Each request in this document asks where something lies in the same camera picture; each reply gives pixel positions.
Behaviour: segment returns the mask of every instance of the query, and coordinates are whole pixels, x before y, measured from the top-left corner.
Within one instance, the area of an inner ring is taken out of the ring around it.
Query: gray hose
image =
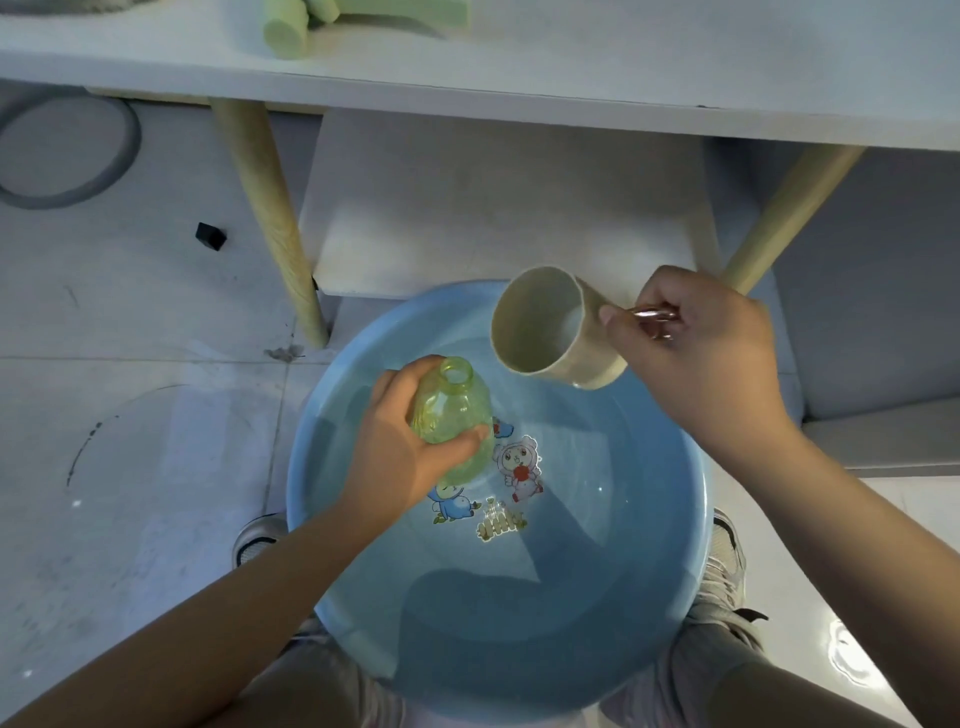
[[[111,186],[126,174],[136,159],[140,151],[140,120],[130,104],[120,99],[111,99],[106,96],[94,96],[82,88],[67,88],[62,86],[53,86],[44,88],[38,93],[28,94],[21,99],[14,101],[5,109],[0,110],[0,134],[16,119],[31,109],[36,109],[53,99],[70,98],[74,96],[89,97],[98,99],[105,104],[110,104],[120,111],[124,118],[124,138],[120,145],[120,151],[114,157],[103,172],[98,174],[92,180],[68,189],[64,192],[58,192],[55,195],[20,195],[16,192],[10,192],[9,189],[0,184],[0,200],[14,207],[23,209],[56,209],[58,207],[68,207],[81,203],[95,197]]]

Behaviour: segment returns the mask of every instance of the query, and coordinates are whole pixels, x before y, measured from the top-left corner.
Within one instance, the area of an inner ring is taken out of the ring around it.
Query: cartoon bird print
[[[462,485],[435,485],[430,489],[426,496],[433,501],[433,511],[437,514],[433,523],[468,519],[473,516],[474,511],[480,510],[482,505],[476,501],[471,502],[463,492]]]
[[[543,492],[537,441],[530,435],[524,435],[518,443],[496,446],[493,449],[493,461],[503,473],[504,483],[513,489],[514,503]]]

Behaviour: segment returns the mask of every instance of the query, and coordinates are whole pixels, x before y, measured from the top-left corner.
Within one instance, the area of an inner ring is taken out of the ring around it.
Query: beige plastic cup
[[[493,310],[493,351],[521,375],[579,389],[604,387],[627,368],[607,343],[598,316],[604,303],[610,301],[562,268],[524,271],[510,281]]]

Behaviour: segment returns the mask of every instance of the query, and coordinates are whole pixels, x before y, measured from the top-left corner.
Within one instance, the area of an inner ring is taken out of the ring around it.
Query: green plastic bottle
[[[466,359],[449,356],[420,380],[410,426],[426,442],[435,444],[452,440],[477,425],[489,427],[490,435],[473,457],[440,479],[439,487],[472,480],[492,462],[493,455],[490,390]]]

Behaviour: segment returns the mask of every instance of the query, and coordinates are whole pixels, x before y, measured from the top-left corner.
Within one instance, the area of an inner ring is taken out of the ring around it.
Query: cartoon sheep print
[[[493,461],[503,473],[507,487],[513,489],[514,503],[543,492],[537,441],[530,435],[524,435],[518,443],[497,445],[493,449]]]

